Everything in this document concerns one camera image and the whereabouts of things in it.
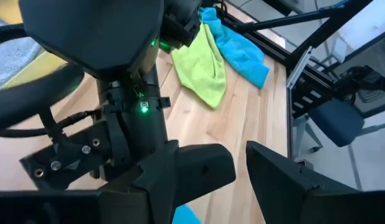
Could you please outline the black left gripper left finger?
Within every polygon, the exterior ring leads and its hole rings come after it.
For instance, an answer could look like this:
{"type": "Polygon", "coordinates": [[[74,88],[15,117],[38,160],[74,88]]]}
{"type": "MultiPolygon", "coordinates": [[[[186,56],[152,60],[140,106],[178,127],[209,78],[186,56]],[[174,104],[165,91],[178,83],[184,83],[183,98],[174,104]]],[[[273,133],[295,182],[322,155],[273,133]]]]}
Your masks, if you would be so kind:
{"type": "Polygon", "coordinates": [[[172,140],[105,184],[102,224],[171,224],[177,207],[235,181],[221,144],[179,146],[172,140]]]}

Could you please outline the lime green microfiber towel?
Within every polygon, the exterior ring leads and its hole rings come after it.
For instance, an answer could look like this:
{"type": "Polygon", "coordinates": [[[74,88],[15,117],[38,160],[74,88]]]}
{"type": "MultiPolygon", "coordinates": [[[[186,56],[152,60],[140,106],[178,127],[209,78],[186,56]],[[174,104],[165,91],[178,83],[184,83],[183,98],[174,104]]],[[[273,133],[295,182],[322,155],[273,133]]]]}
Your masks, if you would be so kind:
{"type": "Polygon", "coordinates": [[[179,81],[212,109],[218,108],[227,88],[226,65],[207,24],[201,24],[189,47],[171,52],[179,81]]]}

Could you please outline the blue padded stool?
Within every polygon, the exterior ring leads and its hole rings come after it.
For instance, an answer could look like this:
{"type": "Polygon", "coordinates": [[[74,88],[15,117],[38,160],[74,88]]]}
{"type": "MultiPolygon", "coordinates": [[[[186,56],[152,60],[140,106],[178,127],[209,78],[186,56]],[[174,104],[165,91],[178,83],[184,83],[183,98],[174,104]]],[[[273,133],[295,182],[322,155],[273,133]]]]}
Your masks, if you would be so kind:
{"type": "Polygon", "coordinates": [[[311,152],[323,148],[321,141],[308,124],[309,119],[338,147],[351,144],[358,136],[385,128],[385,123],[365,128],[364,119],[352,106],[338,100],[328,101],[293,121],[293,126],[297,129],[296,139],[292,147],[293,159],[299,156],[304,132],[307,132],[318,144],[310,149],[311,152]]]}

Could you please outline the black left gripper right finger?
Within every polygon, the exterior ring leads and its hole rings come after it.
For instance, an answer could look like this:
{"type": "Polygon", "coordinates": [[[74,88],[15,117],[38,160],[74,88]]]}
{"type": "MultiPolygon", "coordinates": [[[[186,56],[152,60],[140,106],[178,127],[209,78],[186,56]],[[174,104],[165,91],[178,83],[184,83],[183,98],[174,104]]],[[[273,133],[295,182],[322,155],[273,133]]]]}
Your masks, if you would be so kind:
{"type": "Polygon", "coordinates": [[[255,142],[247,141],[246,164],[266,224],[337,224],[341,209],[332,202],[311,204],[317,194],[334,196],[359,191],[319,174],[255,142]]]}

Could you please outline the teal microfiber towel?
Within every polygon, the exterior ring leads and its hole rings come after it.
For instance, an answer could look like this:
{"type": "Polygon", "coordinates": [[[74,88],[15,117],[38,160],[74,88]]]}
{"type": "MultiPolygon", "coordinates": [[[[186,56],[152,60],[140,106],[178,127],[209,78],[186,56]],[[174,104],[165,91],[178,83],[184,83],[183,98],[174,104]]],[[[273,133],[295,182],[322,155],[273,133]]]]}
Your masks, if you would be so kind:
{"type": "Polygon", "coordinates": [[[175,210],[172,224],[201,224],[201,221],[190,207],[184,204],[175,210]]]}
{"type": "Polygon", "coordinates": [[[269,74],[269,68],[264,64],[265,54],[244,36],[224,26],[215,8],[202,7],[200,14],[231,67],[257,88],[263,88],[269,74]]]}

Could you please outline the yellow translucent plastic bin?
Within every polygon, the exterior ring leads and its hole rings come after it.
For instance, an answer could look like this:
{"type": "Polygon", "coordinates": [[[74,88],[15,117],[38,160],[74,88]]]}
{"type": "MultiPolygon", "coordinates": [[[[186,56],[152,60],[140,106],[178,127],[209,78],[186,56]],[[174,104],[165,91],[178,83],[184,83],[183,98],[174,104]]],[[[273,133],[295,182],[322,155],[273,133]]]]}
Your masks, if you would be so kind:
{"type": "MultiPolygon", "coordinates": [[[[7,24],[18,24],[22,22],[18,0],[0,0],[0,19],[7,24]]],[[[64,60],[46,52],[42,48],[41,52],[31,63],[0,88],[18,85],[43,77],[44,75],[53,72],[64,63],[64,60]]]]}

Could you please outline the grey microfiber towel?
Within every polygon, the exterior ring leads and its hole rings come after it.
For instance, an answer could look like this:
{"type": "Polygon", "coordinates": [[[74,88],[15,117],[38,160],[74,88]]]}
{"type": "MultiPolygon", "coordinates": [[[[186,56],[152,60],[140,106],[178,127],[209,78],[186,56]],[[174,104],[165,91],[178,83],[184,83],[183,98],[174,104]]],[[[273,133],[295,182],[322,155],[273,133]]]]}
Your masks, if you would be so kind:
{"type": "Polygon", "coordinates": [[[42,47],[24,30],[24,24],[0,19],[0,87],[31,63],[42,47]]]}

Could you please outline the silver aluminium bracket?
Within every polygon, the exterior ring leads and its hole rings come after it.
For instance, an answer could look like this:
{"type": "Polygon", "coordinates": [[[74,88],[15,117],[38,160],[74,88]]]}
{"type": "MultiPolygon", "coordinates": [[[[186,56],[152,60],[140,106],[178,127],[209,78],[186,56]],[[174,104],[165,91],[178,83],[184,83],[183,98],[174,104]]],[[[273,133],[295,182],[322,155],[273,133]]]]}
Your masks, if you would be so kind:
{"type": "Polygon", "coordinates": [[[311,52],[313,50],[312,46],[309,46],[309,48],[306,49],[304,54],[300,57],[299,61],[297,62],[295,68],[292,70],[288,80],[287,80],[287,88],[289,90],[292,90],[300,78],[300,75],[302,74],[305,66],[307,65],[308,61],[311,57],[311,52]]]}

